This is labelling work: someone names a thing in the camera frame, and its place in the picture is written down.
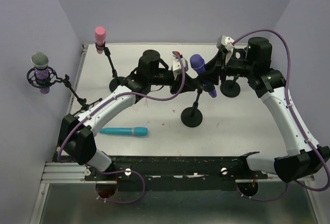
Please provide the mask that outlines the dark purple microphone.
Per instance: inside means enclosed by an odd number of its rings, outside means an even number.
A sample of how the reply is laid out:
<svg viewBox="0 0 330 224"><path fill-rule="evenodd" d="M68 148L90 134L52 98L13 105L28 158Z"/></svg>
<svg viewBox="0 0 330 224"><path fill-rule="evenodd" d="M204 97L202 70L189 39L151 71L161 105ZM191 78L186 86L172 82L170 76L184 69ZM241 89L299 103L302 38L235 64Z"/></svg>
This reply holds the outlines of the dark purple microphone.
<svg viewBox="0 0 330 224"><path fill-rule="evenodd" d="M191 68L198 74L198 75L204 75L207 70L206 70L206 66L205 66L205 60L203 59L203 57L199 54L194 54L190 57L190 65ZM207 82L207 81L203 81L203 85L207 86L207 87L211 87L213 86L213 90L209 92L209 95L212 98L216 98L217 97L217 91L215 90L215 87L212 83Z"/></svg>

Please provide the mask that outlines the black shock-mount round-base stand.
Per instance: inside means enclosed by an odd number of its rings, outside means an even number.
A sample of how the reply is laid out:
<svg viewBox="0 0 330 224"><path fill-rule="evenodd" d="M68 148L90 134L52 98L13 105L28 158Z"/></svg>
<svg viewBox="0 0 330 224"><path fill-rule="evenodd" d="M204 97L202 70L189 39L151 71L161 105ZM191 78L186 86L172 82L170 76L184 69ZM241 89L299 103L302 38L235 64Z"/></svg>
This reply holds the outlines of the black shock-mount round-base stand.
<svg viewBox="0 0 330 224"><path fill-rule="evenodd" d="M244 49L234 49L228 63L222 67L223 71L220 74L220 91L228 98L235 98L240 94L240 85L237 83L241 73L238 72L238 67L243 63L246 52Z"/></svg>

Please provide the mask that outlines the black round-base stand back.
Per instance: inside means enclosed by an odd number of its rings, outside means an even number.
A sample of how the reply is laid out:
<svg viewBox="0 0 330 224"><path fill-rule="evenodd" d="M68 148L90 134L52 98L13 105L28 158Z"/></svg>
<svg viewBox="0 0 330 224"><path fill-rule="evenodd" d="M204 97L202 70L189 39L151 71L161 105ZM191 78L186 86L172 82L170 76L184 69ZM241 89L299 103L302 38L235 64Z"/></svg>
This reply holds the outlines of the black round-base stand back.
<svg viewBox="0 0 330 224"><path fill-rule="evenodd" d="M202 94L202 89L197 90L197 96L195 101L193 102L191 107L185 108L181 113L181 121L182 123L190 128L195 128L199 126L203 121L203 114L198 109L199 107L199 99Z"/></svg>

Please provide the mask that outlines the teal microphone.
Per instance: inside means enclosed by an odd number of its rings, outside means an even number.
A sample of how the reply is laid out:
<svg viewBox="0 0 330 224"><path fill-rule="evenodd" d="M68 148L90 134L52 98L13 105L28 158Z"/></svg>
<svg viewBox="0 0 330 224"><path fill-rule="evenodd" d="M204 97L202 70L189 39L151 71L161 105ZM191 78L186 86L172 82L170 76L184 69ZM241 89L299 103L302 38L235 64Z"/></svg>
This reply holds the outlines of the teal microphone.
<svg viewBox="0 0 330 224"><path fill-rule="evenodd" d="M106 127L102 128L99 133L105 135L118 135L118 136L147 136L149 131L146 127Z"/></svg>

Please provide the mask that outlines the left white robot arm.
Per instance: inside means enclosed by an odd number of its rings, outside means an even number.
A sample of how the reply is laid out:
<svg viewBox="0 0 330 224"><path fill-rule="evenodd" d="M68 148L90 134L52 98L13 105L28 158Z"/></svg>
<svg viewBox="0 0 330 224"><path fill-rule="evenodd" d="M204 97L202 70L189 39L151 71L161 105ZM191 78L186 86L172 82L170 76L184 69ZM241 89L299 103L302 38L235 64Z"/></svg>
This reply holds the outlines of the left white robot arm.
<svg viewBox="0 0 330 224"><path fill-rule="evenodd" d="M143 97L150 100L155 101L169 101L174 99L179 95L182 91L185 81L185 73L186 73L186 65L187 62L185 58L182 58L181 55L177 51L173 51L173 63L179 63L182 75L182 82L178 89L178 91L171 97L161 99L152 96L148 96L142 93L136 92L124 92L123 90L126 89L124 86L118 87L119 93L115 94L112 93L109 97L105 100L102 100L99 104L93 107L90 110L85 111L82 113L82 117L76 117L75 120L78 121L76 125L70 130L68 134L64 136L64 141L59 145L59 151L57 155L57 159L60 160L61 154L69 141L71 141L72 135L83 126L83 124L87 121L91 122L91 132L92 138L95 137L100 131L101 128L104 127L106 123L108 123L111 119L113 119L116 115L118 115L121 111L129 108L135 104L136 97ZM91 166L96 169L97 175L103 180L109 180L114 175L114 167L112 164L111 158L102 152L101 150L96 148L94 139L92 140L92 148L87 149L88 156L87 161L83 161L83 164Z"/></svg>

